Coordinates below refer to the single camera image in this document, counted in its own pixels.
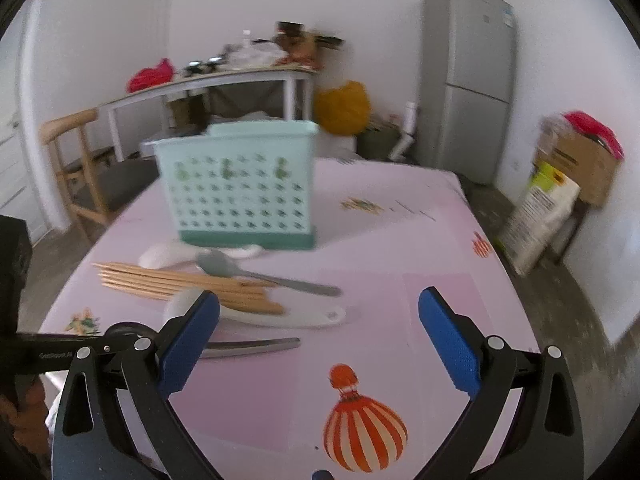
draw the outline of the red bag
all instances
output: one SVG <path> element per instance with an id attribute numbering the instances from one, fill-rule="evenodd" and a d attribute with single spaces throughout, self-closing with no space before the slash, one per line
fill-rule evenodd
<path id="1" fill-rule="evenodd" d="M 137 92 L 150 86 L 168 83 L 174 76 L 174 66 L 163 57 L 155 68 L 143 68 L 127 83 L 127 92 Z"/>
<path id="2" fill-rule="evenodd" d="M 564 118 L 571 123 L 571 126 L 577 132 L 583 135 L 595 135 L 598 136 L 602 142 L 605 143 L 607 150 L 617 160 L 625 158 L 625 153 L 622 151 L 622 146 L 616 139 L 616 134 L 613 133 L 611 128 L 606 127 L 600 121 L 597 121 L 590 115 L 581 112 L 579 110 L 568 112 L 563 114 Z"/>

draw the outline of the white ladle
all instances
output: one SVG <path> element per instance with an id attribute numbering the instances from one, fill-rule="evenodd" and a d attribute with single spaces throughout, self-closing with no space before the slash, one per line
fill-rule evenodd
<path id="1" fill-rule="evenodd" d="M 260 245 L 247 245 L 233 249 L 218 249 L 234 260 L 253 258 L 262 252 Z M 189 245 L 180 240 L 160 242 L 149 247 L 138 259 L 145 269 L 165 269 L 178 264 L 195 262 L 200 254 L 210 251 L 208 247 Z"/>

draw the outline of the yellow bag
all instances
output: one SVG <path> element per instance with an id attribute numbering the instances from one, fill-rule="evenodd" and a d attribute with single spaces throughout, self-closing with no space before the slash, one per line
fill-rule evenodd
<path id="1" fill-rule="evenodd" d="M 347 81 L 340 88 L 321 90 L 315 101 L 316 121 L 330 134 L 357 135 L 369 123 L 371 105 L 362 83 Z"/>

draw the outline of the door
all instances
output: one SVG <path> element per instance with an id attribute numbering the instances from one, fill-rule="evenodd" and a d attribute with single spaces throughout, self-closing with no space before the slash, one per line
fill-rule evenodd
<path id="1" fill-rule="evenodd" d="M 435 167 L 461 173 L 476 184 L 491 184 L 507 114 L 507 103 L 447 86 Z"/>
<path id="2" fill-rule="evenodd" d="M 31 242 L 48 231 L 24 152 L 18 101 L 18 60 L 30 0 L 0 38 L 0 215 L 27 222 Z"/>

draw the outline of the screw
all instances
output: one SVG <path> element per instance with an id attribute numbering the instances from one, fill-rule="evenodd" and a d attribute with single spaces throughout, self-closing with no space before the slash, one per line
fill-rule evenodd
<path id="1" fill-rule="evenodd" d="M 88 346 L 83 346 L 76 352 L 76 357 L 78 359 L 86 359 L 91 354 L 91 349 Z"/>
<path id="2" fill-rule="evenodd" d="M 559 359 L 562 357 L 562 352 L 557 346 L 551 345 L 549 348 L 546 349 L 546 351 L 553 359 Z"/>
<path id="3" fill-rule="evenodd" d="M 497 335 L 492 335 L 486 342 L 489 348 L 493 348 L 494 350 L 502 350 L 504 348 L 504 340 Z"/>
<path id="4" fill-rule="evenodd" d="M 136 350 L 146 350 L 151 346 L 151 339 L 148 337 L 141 337 L 135 343 L 133 343 L 133 348 Z"/>

